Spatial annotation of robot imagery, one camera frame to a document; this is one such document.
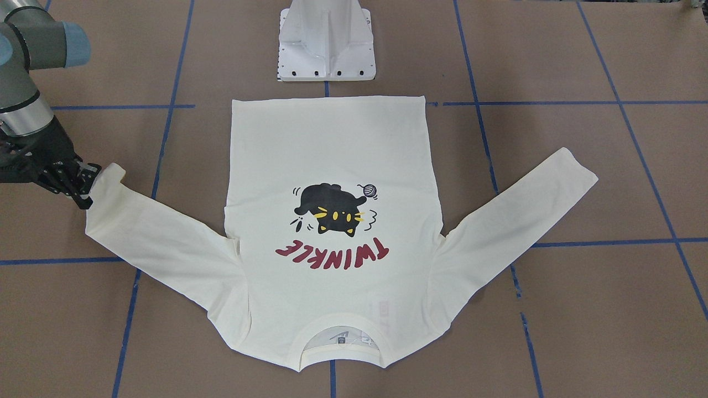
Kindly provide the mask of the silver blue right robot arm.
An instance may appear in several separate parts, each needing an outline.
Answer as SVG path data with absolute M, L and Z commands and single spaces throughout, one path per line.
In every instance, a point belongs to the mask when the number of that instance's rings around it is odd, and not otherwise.
M 34 183 L 86 210 L 101 167 L 86 163 L 30 76 L 32 70 L 85 65 L 91 46 L 75 23 L 38 1 L 1 3 L 2 183 Z

